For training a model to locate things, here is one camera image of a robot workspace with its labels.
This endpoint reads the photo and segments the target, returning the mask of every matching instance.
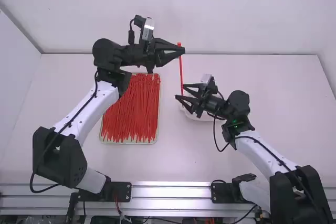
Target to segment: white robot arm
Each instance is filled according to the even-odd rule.
[[[139,44],[134,43],[132,22],[141,29]],[[92,54],[97,66],[95,85],[82,101],[54,127],[40,127],[33,135],[33,173],[30,189],[33,193],[49,190],[57,185],[80,189],[82,200],[129,201],[128,182],[111,179],[88,167],[82,146],[93,126],[108,107],[115,104],[128,88],[131,73],[122,66],[144,66],[148,73],[162,67],[185,53],[183,47],[153,37],[151,18],[136,15],[130,22],[129,45],[120,46],[108,39],[95,42]],[[36,191],[34,176],[48,178],[57,184]]]
[[[248,119],[248,94],[236,90],[225,100],[210,74],[204,75],[200,83],[184,84],[183,88],[192,97],[175,98],[190,114],[200,118],[206,111],[214,118],[214,127],[216,119],[225,120],[222,134],[227,145],[220,150],[216,143],[217,150],[222,152],[231,145],[269,181],[269,188],[261,187],[254,174],[238,176],[232,183],[214,181],[213,203],[254,202],[271,214],[274,224],[332,223],[319,174],[310,165],[300,167],[286,159],[261,138]]]

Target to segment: metal extrusion frame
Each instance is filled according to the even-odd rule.
[[[214,204],[210,182],[132,182],[132,199],[120,203],[128,216],[241,217],[253,204]],[[50,184],[36,184],[40,190]],[[325,187],[333,218],[336,218],[336,187]],[[0,184],[0,215],[65,215],[70,194],[76,190],[56,187],[41,194],[30,192],[29,184]],[[87,220],[92,216],[118,216],[114,202],[86,202]],[[83,203],[75,215],[83,215]]]

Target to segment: black cable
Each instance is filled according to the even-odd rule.
[[[148,216],[143,222],[139,222],[139,224],[145,224],[151,217]]]
[[[214,117],[214,127],[213,127],[214,141],[215,141],[215,145],[216,145],[217,150],[218,150],[219,152],[223,152],[223,151],[226,149],[226,147],[227,147],[230,143],[227,143],[227,144],[223,147],[223,149],[221,149],[221,150],[219,149],[219,147],[218,147],[218,145],[217,145],[216,132],[215,132],[216,114],[215,114],[215,117]]]
[[[218,92],[218,94],[220,95],[220,97],[222,97],[223,101],[225,101],[225,99],[224,99],[222,93]],[[219,149],[219,147],[218,147],[218,145],[217,145],[216,133],[215,133],[215,125],[216,125],[216,119],[218,118],[218,117],[217,117],[217,113],[218,113],[218,112],[219,112],[219,109],[218,109],[218,110],[216,111],[216,113],[214,114],[213,135],[214,135],[214,141],[215,141],[215,145],[216,145],[217,150],[218,150],[219,152],[223,152],[223,151],[226,149],[226,147],[229,146],[229,143],[227,143],[227,144],[223,147],[223,149],[221,149],[221,150]]]
[[[83,201],[84,218],[86,218],[85,201]]]
[[[181,222],[177,222],[177,221],[173,221],[173,220],[166,220],[166,219],[157,218],[157,217],[150,217],[149,219],[151,219],[151,220],[162,220],[162,221],[166,221],[166,222],[174,223],[174,224],[182,224]]]
[[[131,31],[133,31],[133,29],[132,29],[132,22],[134,21],[134,19],[131,19],[131,21],[130,21],[130,30]]]
[[[238,222],[241,222],[242,220],[244,220],[251,212],[252,210],[256,207],[257,205],[255,204],[246,214],[244,214],[244,216],[242,216],[239,220],[236,220],[235,222],[231,222],[231,223],[224,223],[223,224],[236,224]]]
[[[223,184],[226,184],[226,182],[222,179],[215,179],[214,181],[211,182],[211,184],[215,182],[222,182]]]
[[[61,134],[62,131],[64,131],[67,127],[71,126],[71,123],[74,121],[74,119],[82,112],[82,110],[89,104],[89,102],[91,102],[91,100],[93,98],[96,97],[97,95],[97,89],[98,89],[98,83],[97,83],[97,76],[98,76],[98,71],[96,71],[95,75],[95,91],[92,94],[92,96],[87,100],[87,102],[77,111],[77,113],[59,130],[59,132],[57,132],[54,137],[50,140],[49,144],[47,145],[47,147],[45,148],[45,150],[42,152],[40,158],[38,159],[38,161],[36,162],[36,166],[35,168],[33,168],[33,172],[32,175],[30,177],[30,181],[29,181],[29,187],[30,187],[30,191],[34,194],[39,194],[39,193],[43,193],[44,191],[50,190],[56,186],[59,186],[60,184],[54,184],[52,186],[49,186],[47,188],[44,188],[42,190],[34,190],[33,189],[33,181],[34,181],[34,176],[37,172],[38,166],[41,163],[42,159],[44,158],[45,154],[47,153],[47,151],[49,150],[49,148],[52,146],[52,144],[54,143],[54,141],[56,140],[56,138]]]
[[[306,187],[303,185],[302,181],[298,178],[298,176],[296,176],[296,174],[286,165],[286,163],[284,161],[282,161],[280,158],[278,158],[270,149],[268,149],[263,143],[261,143],[259,140],[255,139],[254,137],[251,136],[238,136],[235,139],[238,138],[248,138],[253,140],[255,143],[258,143],[261,147],[263,147],[272,157],[274,157],[287,171],[289,171],[289,173],[293,176],[293,178],[297,181],[297,183],[300,185],[300,187],[303,189],[303,191],[306,192],[306,195],[309,199],[309,201],[311,202],[311,204],[313,205],[316,213],[319,216],[319,219],[321,221],[321,223],[323,223],[323,218],[321,216],[321,213],[319,212],[312,196],[310,195],[310,193],[308,192],[308,190],[306,189]]]

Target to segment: white table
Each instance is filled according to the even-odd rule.
[[[39,126],[51,127],[88,92],[95,72],[92,63],[92,55],[42,56],[0,165],[2,185],[24,184],[22,193],[30,195],[27,183],[32,171],[32,134]],[[139,185],[140,181],[180,181],[191,186],[192,182],[206,182],[203,187],[214,179],[230,180],[245,173],[260,177],[254,165],[232,148],[217,152],[212,122],[192,121],[180,111],[174,100],[174,95],[180,93],[178,61],[155,71],[162,81],[157,142],[153,145],[102,144],[98,139],[99,121],[83,147],[89,166],[112,180]],[[330,189],[328,197],[336,199],[331,188],[336,187],[333,169],[336,102],[317,56],[185,55],[183,73],[185,83],[196,83],[202,74],[211,73],[225,98],[237,89],[247,92],[252,125],[285,157],[299,165],[312,165],[326,190]],[[224,140],[220,122],[216,131],[221,147]],[[37,176],[36,183],[50,182]],[[39,207],[44,204],[48,202],[39,203]]]

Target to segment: bundle of red cable ties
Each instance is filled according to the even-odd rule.
[[[151,143],[156,138],[160,81],[157,73],[132,75],[127,91],[103,116],[104,142],[123,143],[131,139],[136,143]]]

